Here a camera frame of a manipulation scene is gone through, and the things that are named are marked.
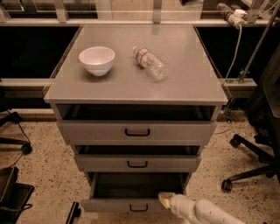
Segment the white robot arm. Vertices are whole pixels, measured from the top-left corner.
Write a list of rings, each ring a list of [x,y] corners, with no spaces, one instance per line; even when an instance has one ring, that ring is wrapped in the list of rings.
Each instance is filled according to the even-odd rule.
[[[160,192],[158,199],[166,209],[191,224],[246,224],[207,199],[189,199],[174,192]]]

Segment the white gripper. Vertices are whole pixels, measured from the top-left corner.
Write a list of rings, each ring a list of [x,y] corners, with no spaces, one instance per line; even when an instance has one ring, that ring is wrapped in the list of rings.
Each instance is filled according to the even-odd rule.
[[[193,218],[195,201],[188,199],[185,195],[175,195],[174,192],[160,192],[158,199],[163,207],[171,208],[172,213],[178,217],[185,218],[188,221]]]

